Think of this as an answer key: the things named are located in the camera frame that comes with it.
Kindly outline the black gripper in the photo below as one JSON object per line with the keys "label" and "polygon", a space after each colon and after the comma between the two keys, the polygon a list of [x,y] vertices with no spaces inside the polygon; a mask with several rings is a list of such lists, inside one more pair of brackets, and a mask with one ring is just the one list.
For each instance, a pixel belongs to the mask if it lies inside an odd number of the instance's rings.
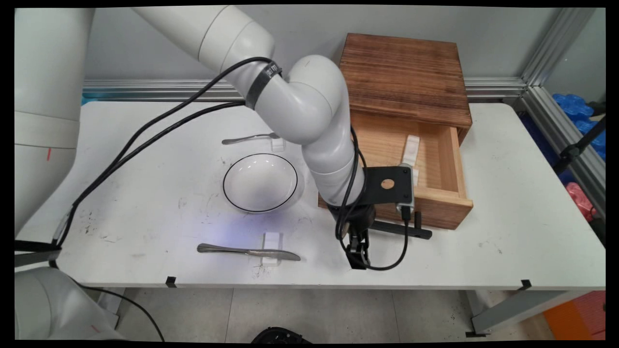
{"label": "black gripper", "polygon": [[353,232],[347,232],[348,245],[345,247],[346,258],[352,269],[365,270],[371,266],[369,259],[368,229],[376,218],[374,205],[358,205],[354,209],[347,206],[344,209],[343,222],[340,218],[340,206],[328,205],[328,210],[336,221],[336,238],[340,238],[339,228],[346,222]]}

